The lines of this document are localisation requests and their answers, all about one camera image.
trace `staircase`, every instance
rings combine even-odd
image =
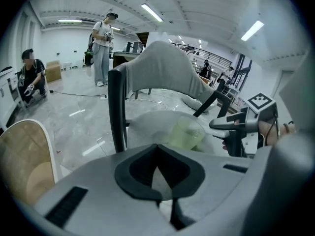
[[[149,33],[148,32],[137,33],[137,36],[140,39],[141,43],[144,45],[144,47],[146,47]]]

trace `black metal railing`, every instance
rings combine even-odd
[[[179,48],[181,48],[183,50],[187,49],[187,45],[182,45],[182,44],[177,44],[177,43],[171,43],[171,44],[173,44],[175,46],[178,46]],[[220,64],[221,66],[223,66],[225,68],[229,68],[231,66],[231,64],[232,64],[231,61],[229,61],[229,60],[227,60],[225,58],[222,58],[219,55],[207,52],[205,50],[202,50],[202,49],[199,49],[199,48],[196,48],[196,47],[194,47],[194,49],[195,49],[195,54],[197,52],[199,52],[199,56],[200,57],[203,57],[203,58],[207,59],[208,61],[211,61],[211,62],[214,62],[214,63],[218,63],[218,64]]]

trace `clear plastic cup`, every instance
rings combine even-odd
[[[195,120],[188,117],[180,117],[169,136],[168,144],[184,148],[192,149],[205,136],[203,127]]]

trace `glossy gray floor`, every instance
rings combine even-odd
[[[62,72],[62,79],[48,84],[48,89],[69,94],[107,95],[107,87],[97,87],[92,79],[91,68]],[[181,93],[152,89],[139,93],[138,100],[126,101],[126,118],[132,119],[147,111],[177,110],[193,114],[194,110],[181,101]],[[47,92],[28,109],[18,113],[16,121],[32,118],[41,122],[49,132],[57,160],[73,171],[81,165],[115,153],[109,121],[108,100],[102,96],[84,97]],[[215,107],[199,118],[209,123],[220,111]]]

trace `black t-shirt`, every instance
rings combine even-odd
[[[26,67],[24,66],[21,70],[21,74],[24,74],[25,76],[25,82],[32,83],[38,73],[41,73],[41,77],[44,77],[44,74],[42,73],[43,71],[43,64],[40,60],[35,59],[33,66],[31,67],[30,70],[26,70]]]

